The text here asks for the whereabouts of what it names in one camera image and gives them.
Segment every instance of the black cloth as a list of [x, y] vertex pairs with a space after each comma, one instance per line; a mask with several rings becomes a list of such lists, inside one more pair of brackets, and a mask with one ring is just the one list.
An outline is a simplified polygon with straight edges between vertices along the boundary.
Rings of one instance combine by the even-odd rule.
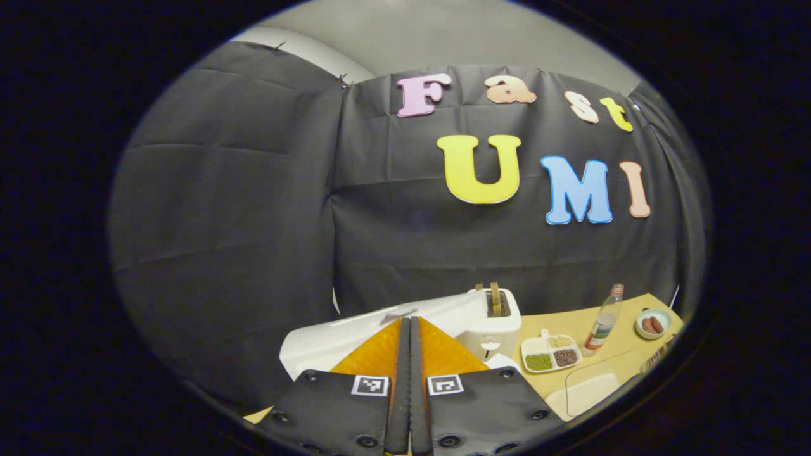
[[[445, 72], [433, 114], [397, 117], [396, 82]], [[496, 104], [483, 81], [515, 75], [538, 94]], [[586, 96], [580, 120], [565, 91]], [[634, 131], [599, 104], [611, 97]], [[648, 119], [619, 93], [529, 67], [453, 66], [381, 76], [343, 89], [334, 75], [266, 47], [229, 42], [156, 101], [124, 151], [110, 202], [112, 264], [132, 320], [157, 356], [212, 396], [247, 409], [291, 384], [278, 359], [307, 325], [498, 281], [524, 314], [600, 305], [611, 285], [668, 302], [702, 212], [701, 176], [683, 133]], [[521, 139], [521, 184], [510, 200], [475, 205], [444, 181], [447, 135], [479, 139], [479, 180], [499, 178], [491, 135]], [[607, 164], [613, 221], [551, 226], [542, 157], [582, 177]], [[621, 161], [642, 166], [652, 214], [631, 217]]]
[[659, 142], [679, 192], [679, 283], [673, 310], [687, 321], [695, 312], [711, 254], [713, 215], [710, 182], [701, 156], [676, 113], [662, 95], [642, 81], [629, 99], [640, 106], [647, 128]]

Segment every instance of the green beans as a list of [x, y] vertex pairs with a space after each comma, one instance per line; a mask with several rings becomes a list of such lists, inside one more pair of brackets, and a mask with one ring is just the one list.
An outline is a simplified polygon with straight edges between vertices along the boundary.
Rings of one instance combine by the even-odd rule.
[[526, 366], [534, 371], [545, 371], [552, 368], [552, 359], [549, 355], [528, 355]]

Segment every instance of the small bowl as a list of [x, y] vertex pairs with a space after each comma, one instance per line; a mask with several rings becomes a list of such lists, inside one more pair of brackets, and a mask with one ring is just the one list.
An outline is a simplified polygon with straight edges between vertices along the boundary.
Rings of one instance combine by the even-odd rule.
[[[655, 316], [656, 320], [658, 320], [659, 323], [662, 324], [663, 331], [661, 333], [658, 333], [658, 334], [649, 333], [649, 332], [645, 331], [642, 328], [642, 321], [645, 320], [646, 318], [648, 318], [649, 316]], [[642, 336], [643, 338], [645, 338], [645, 339], [655, 340], [655, 339], [661, 338], [667, 332], [667, 330], [670, 329], [670, 323], [671, 323], [671, 318], [670, 318], [669, 313], [667, 313], [667, 312], [665, 312], [664, 310], [661, 310], [661, 309], [648, 309], [648, 310], [642, 311], [642, 313], [640, 313], [639, 316], [637, 317], [637, 324], [636, 324], [637, 333], [640, 336]]]

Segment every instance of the pink letter f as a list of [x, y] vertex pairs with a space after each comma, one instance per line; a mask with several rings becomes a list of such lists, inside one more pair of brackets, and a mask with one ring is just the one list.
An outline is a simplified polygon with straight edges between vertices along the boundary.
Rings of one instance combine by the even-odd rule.
[[398, 80], [397, 85], [403, 89], [403, 107], [397, 111], [398, 117], [412, 117], [415, 115], [425, 115], [434, 112], [436, 109], [425, 101], [425, 97], [431, 97], [433, 101], [442, 99], [442, 86], [437, 84], [451, 84], [451, 77], [445, 73], [430, 76], [417, 76]]

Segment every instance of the white divided tray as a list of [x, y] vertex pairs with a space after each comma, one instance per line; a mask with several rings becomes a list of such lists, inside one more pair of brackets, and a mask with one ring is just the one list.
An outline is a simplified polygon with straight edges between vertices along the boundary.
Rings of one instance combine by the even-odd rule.
[[[571, 364], [560, 366], [555, 358], [555, 353], [557, 351], [564, 350], [574, 351], [577, 358]], [[530, 366], [528, 366], [526, 363], [526, 357], [532, 355], [548, 355], [549, 360], [551, 361], [551, 368], [541, 370], [530, 369]], [[572, 339], [570, 336], [565, 334], [550, 336], [549, 332], [544, 329], [541, 331], [541, 336], [539, 338], [529, 338], [521, 343], [521, 359], [524, 361], [524, 368], [527, 370], [527, 372], [539, 373], [559, 371], [561, 369], [568, 369], [572, 366], [576, 366], [583, 360], [583, 355], [580, 353], [580, 349], [577, 348], [577, 344], [574, 342], [574, 339]]]

